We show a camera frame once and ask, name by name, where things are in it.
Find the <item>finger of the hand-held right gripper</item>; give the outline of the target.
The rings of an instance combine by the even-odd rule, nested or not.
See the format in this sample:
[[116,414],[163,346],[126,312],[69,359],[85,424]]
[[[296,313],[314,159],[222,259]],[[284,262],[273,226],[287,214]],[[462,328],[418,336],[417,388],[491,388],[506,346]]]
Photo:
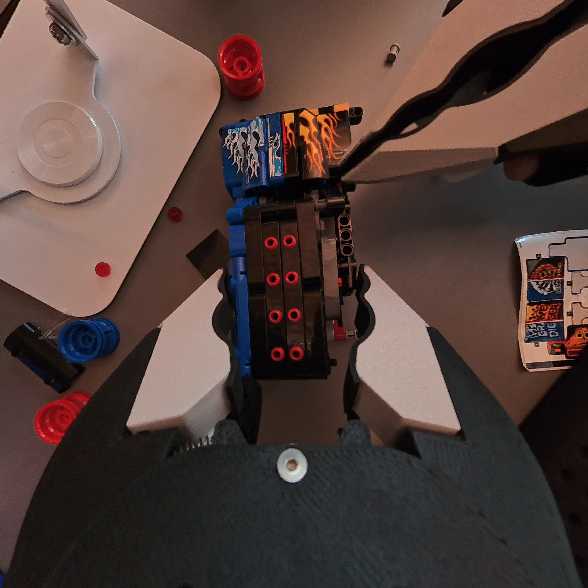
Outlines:
[[570,1],[448,1],[415,62],[403,74],[346,159],[366,159],[383,143],[449,106],[477,75],[502,89],[571,23]]
[[502,145],[585,109],[587,50],[548,49],[503,91],[447,109],[415,134],[385,142],[343,179],[467,178],[492,165]]

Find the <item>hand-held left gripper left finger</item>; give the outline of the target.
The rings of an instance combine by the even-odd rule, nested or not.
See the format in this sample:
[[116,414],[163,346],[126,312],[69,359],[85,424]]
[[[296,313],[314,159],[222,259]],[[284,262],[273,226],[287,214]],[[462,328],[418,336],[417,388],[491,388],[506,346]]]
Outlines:
[[240,373],[225,286],[226,271],[219,269],[159,327],[126,424],[132,433],[179,428],[196,441],[232,415],[256,443],[261,388]]

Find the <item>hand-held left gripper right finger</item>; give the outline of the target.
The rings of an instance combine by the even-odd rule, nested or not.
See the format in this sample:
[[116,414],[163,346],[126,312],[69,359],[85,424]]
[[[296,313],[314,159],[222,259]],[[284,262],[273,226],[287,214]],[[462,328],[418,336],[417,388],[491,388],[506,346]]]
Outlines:
[[357,274],[359,338],[343,391],[348,419],[386,446],[408,428],[455,435],[460,423],[426,322],[368,266]]

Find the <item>black blue brick truck model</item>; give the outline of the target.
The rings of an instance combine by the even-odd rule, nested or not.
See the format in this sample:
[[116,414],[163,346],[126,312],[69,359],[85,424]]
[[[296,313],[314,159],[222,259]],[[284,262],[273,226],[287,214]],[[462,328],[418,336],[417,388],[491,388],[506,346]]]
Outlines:
[[339,164],[363,118],[348,104],[227,124],[224,184],[233,199],[228,286],[240,370],[258,380],[325,379],[329,341],[347,337],[356,287],[348,192]]

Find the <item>grey desk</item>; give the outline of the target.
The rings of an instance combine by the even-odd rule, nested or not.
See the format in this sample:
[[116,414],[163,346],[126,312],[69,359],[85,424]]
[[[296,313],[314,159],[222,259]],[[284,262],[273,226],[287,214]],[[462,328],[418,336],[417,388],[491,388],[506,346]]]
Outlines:
[[[111,356],[90,364],[75,390],[94,393],[145,334],[203,282],[186,254],[231,204],[217,154],[219,127],[257,113],[348,102],[378,114],[437,25],[447,1],[115,1],[207,55],[227,37],[262,50],[265,89],[251,101],[225,90],[113,303],[101,316],[121,330]],[[392,44],[400,47],[386,63]],[[359,185],[350,195],[357,261],[370,266],[439,329],[511,418],[520,423],[563,371],[527,372],[518,350],[520,267],[514,239],[587,228],[585,178],[534,188],[492,166],[459,183]]]

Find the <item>person's right hand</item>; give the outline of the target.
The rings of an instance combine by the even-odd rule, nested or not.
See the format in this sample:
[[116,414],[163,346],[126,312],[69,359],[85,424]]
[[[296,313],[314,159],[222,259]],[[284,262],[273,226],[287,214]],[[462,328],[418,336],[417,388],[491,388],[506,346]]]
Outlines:
[[503,165],[504,175],[508,180],[523,182],[539,171],[541,155],[539,153],[525,153],[506,159]]

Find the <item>blue wheel hub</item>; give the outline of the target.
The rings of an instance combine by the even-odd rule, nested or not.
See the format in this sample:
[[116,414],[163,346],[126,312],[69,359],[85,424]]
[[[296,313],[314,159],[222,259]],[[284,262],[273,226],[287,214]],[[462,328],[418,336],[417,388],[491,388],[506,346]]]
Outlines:
[[70,322],[58,335],[58,348],[73,364],[85,364],[111,354],[119,345],[120,331],[105,318]]

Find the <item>black square plate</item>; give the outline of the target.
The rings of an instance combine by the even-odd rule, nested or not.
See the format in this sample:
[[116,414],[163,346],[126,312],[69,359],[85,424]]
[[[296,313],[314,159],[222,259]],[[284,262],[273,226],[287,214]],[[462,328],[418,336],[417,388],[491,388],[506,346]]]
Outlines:
[[186,257],[204,280],[207,280],[217,270],[225,268],[231,259],[229,242],[218,229],[215,229],[189,251]]

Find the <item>red wheel hub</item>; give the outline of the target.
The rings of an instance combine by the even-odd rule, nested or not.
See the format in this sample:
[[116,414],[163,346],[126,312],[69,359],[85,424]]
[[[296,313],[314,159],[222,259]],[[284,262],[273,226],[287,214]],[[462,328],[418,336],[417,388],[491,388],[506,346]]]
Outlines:
[[90,399],[91,394],[77,391],[40,408],[33,421],[38,437],[46,443],[58,445]]
[[223,41],[217,55],[228,91],[237,99],[251,100],[262,92],[265,78],[262,53],[251,37],[237,34]]

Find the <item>black connector block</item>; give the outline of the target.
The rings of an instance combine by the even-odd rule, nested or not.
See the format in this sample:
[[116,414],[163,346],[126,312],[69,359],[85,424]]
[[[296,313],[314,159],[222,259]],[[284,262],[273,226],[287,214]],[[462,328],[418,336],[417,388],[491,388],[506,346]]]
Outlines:
[[44,384],[57,393],[64,393],[85,371],[85,367],[71,363],[54,342],[41,337],[40,328],[27,322],[6,337],[3,347],[41,378]]

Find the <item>sticker sheet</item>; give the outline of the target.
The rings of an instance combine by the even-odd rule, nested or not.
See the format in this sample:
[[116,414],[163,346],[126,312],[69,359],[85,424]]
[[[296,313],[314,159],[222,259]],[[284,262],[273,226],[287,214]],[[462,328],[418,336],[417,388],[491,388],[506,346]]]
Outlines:
[[522,364],[528,371],[568,369],[587,350],[587,230],[527,235],[515,244]]

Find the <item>black dotted mat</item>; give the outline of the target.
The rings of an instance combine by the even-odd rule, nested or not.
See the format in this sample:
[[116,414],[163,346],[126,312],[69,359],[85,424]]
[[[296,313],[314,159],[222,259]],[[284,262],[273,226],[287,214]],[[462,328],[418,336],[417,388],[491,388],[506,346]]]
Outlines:
[[587,586],[587,357],[554,384],[520,427],[555,496]]

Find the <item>white book stand base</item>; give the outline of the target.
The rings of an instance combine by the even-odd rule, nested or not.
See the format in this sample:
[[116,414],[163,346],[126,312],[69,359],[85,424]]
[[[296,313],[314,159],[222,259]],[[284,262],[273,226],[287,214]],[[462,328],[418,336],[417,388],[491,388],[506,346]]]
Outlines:
[[219,97],[205,55],[110,2],[20,1],[1,37],[1,279],[104,310]]

